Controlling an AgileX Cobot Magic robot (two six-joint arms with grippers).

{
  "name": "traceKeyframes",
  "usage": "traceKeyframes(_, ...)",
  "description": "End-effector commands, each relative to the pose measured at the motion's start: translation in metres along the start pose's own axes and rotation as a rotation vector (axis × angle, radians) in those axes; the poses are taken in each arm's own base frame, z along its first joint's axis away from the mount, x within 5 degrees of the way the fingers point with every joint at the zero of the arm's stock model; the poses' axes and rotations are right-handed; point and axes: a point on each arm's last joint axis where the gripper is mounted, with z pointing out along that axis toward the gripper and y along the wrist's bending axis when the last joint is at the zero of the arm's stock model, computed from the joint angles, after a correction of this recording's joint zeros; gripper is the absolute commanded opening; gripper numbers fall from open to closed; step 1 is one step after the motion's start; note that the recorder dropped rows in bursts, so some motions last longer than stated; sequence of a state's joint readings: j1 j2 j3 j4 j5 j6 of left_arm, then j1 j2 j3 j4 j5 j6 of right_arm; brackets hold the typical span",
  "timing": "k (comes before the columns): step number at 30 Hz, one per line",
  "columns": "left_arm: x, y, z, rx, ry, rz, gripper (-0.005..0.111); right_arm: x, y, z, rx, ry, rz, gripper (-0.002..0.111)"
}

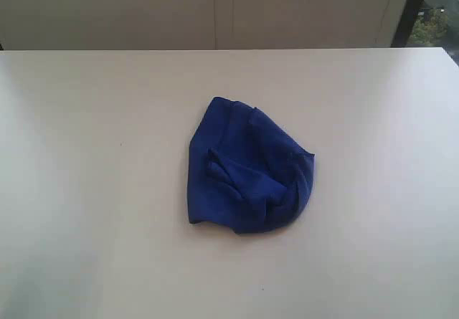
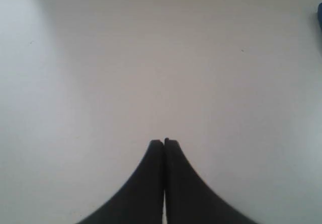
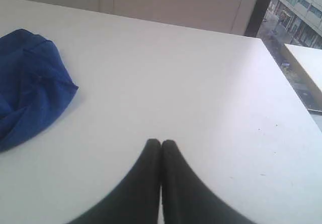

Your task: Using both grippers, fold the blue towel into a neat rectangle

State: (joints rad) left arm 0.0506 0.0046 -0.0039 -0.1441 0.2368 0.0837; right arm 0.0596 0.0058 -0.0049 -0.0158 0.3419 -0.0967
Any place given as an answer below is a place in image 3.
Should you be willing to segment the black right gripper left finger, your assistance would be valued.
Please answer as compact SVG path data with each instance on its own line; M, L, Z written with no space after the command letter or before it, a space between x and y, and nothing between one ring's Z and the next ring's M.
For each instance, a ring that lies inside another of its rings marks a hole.
M136 163L99 203L70 223L157 223L161 143L147 140Z

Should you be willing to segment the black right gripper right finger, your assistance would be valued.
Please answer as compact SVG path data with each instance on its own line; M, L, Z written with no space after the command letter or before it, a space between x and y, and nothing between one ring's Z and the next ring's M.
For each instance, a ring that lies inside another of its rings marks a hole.
M173 140L162 143L161 180L165 223L252 223L198 178Z

